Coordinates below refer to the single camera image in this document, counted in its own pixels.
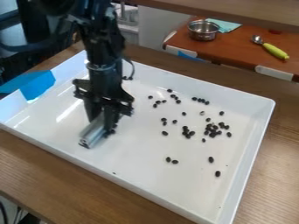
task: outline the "yellow handle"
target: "yellow handle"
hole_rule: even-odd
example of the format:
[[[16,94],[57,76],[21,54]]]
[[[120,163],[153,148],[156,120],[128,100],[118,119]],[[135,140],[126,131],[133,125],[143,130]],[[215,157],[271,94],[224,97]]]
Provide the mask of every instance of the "yellow handle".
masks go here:
[[[287,53],[282,51],[281,49],[277,48],[274,45],[270,45],[268,43],[262,44],[270,53],[272,53],[275,57],[282,59],[282,60],[288,60],[289,56]]]

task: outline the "spoon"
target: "spoon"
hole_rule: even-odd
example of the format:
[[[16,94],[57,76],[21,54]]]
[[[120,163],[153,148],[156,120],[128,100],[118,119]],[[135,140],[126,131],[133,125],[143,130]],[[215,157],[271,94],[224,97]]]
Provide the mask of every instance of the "spoon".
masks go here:
[[[258,35],[253,35],[251,37],[251,40],[257,44],[257,45],[262,45],[263,47],[265,47],[267,49],[267,51],[269,51],[271,54],[273,54],[275,57],[281,59],[281,60],[288,60],[289,56],[287,53],[285,53],[284,51],[282,51],[281,49],[277,48],[274,45],[270,45],[268,43],[264,43],[264,41],[262,40],[262,38]]]

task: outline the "wooden surface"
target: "wooden surface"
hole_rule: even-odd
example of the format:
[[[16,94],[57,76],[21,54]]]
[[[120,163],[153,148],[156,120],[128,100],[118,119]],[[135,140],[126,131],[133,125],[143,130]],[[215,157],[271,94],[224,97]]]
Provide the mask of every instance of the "wooden surface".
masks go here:
[[[56,66],[79,49],[80,44],[77,44],[38,69]],[[274,99],[275,112],[234,223],[299,223],[297,84],[249,71],[180,59],[138,46],[129,46],[126,54],[147,65]],[[50,223],[191,223],[2,130],[0,194]]]
[[[167,11],[299,32],[297,0],[126,0]]]
[[[266,43],[281,48],[290,59],[277,59],[261,45],[254,44],[250,40],[254,34],[261,35]],[[188,26],[185,24],[164,44],[194,51],[199,58],[218,61],[221,64],[251,70],[260,65],[299,74],[299,34],[283,32],[277,35],[264,28],[242,25],[229,33],[218,33],[213,41],[199,42],[189,38]]]

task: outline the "blue paper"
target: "blue paper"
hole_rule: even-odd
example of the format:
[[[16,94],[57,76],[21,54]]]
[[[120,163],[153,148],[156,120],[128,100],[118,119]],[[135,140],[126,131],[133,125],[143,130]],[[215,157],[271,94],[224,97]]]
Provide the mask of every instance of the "blue paper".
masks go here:
[[[50,70],[24,73],[3,84],[0,93],[10,94],[19,89],[24,98],[29,101],[42,95],[54,83],[55,78]]]
[[[208,19],[206,19],[206,21],[213,22],[216,25],[218,25],[220,27],[219,32],[222,32],[222,33],[233,31],[233,30],[237,29],[238,27],[242,26],[242,24],[235,24],[235,23],[222,21],[222,20],[218,20],[218,19],[213,19],[213,18],[208,18]]]

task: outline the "black cable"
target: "black cable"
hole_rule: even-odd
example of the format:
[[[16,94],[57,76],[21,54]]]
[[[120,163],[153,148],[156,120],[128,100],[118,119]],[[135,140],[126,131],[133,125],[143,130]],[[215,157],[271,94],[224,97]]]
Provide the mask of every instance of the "black cable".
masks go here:
[[[7,218],[7,213],[6,213],[5,207],[4,207],[4,205],[2,204],[1,201],[0,201],[0,210],[1,210],[2,215],[3,215],[4,224],[9,224],[8,223],[8,218]]]
[[[18,221],[19,221],[18,216],[19,216],[20,211],[21,211],[21,207],[18,206],[17,207],[17,213],[16,213],[15,219],[13,221],[13,224],[17,224],[18,223]]]

